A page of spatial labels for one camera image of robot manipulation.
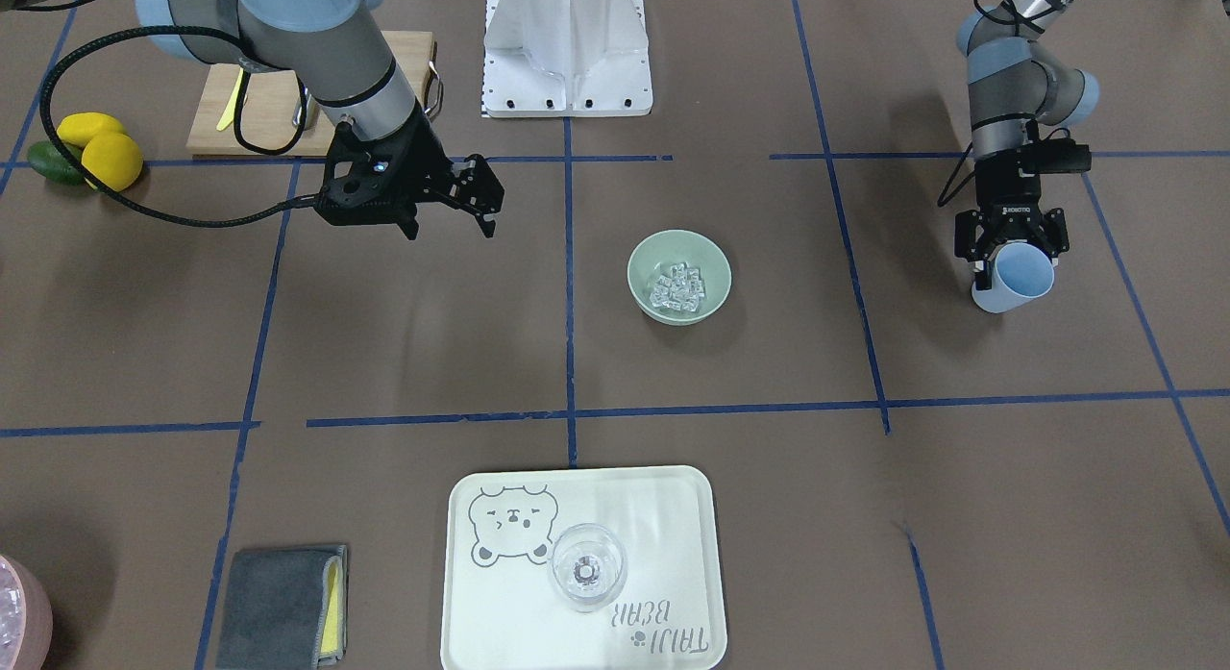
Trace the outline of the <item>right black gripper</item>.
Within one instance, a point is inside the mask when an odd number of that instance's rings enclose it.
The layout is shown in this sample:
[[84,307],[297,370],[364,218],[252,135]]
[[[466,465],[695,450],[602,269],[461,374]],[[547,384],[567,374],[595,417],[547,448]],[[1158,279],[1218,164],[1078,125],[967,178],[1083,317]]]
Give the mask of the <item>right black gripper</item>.
[[504,184],[482,155],[453,162],[426,113],[415,112],[390,136],[364,140],[344,116],[335,124],[315,211],[331,226],[401,227],[418,234],[417,205],[440,202],[465,211],[492,238],[504,205]]

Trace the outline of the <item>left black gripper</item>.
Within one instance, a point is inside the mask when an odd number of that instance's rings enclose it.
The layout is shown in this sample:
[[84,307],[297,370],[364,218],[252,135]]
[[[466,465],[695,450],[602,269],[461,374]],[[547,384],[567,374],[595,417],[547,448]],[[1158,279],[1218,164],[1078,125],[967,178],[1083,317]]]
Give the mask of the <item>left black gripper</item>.
[[1041,210],[1042,181],[1018,161],[975,162],[978,211],[956,214],[953,253],[972,268],[972,286],[990,288],[990,253],[1025,241],[1050,262],[1070,250],[1064,209]]

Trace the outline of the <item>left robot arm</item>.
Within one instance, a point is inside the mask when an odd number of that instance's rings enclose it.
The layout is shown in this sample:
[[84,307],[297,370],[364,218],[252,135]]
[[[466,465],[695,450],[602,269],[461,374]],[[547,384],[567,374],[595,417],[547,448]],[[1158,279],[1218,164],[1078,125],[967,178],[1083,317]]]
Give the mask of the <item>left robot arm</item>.
[[993,288],[993,259],[1010,243],[1055,262],[1070,248],[1063,211],[1043,211],[1046,175],[1082,175],[1093,166],[1073,125],[1093,113],[1093,74],[1059,61],[1041,44],[1050,23],[1076,0],[998,0],[975,5],[956,45],[967,63],[972,162],[966,179],[950,176],[937,197],[947,205],[967,184],[974,209],[956,218],[954,254],[972,267],[972,289]]

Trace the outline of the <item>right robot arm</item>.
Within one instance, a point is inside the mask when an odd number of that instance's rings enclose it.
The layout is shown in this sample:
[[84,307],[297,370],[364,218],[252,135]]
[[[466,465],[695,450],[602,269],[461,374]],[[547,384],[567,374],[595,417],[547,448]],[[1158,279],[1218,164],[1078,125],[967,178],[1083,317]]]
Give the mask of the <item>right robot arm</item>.
[[[71,0],[2,0],[5,12],[57,12]],[[300,104],[316,102],[335,125],[320,189],[218,227],[312,209],[331,226],[396,226],[419,231],[422,203],[465,211],[486,237],[496,231],[504,187],[487,159],[449,159],[371,9],[383,0],[135,0],[137,30],[106,34],[62,57],[44,76],[38,114],[57,152],[52,97],[75,61],[140,38],[191,61],[232,64],[240,84],[256,73],[290,71]]]

